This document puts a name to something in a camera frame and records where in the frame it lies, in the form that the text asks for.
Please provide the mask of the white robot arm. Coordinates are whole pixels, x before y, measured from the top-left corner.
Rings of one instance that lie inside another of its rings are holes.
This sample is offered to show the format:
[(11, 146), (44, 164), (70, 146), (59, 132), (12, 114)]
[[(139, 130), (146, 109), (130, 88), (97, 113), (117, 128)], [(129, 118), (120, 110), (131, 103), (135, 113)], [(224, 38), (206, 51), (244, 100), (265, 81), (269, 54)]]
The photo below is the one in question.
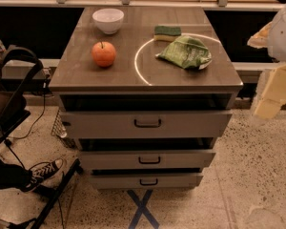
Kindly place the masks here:
[(286, 4), (270, 23), (250, 37), (247, 45), (266, 48), (270, 57), (281, 62), (279, 67), (270, 71), (254, 110), (255, 116), (271, 119), (286, 104)]

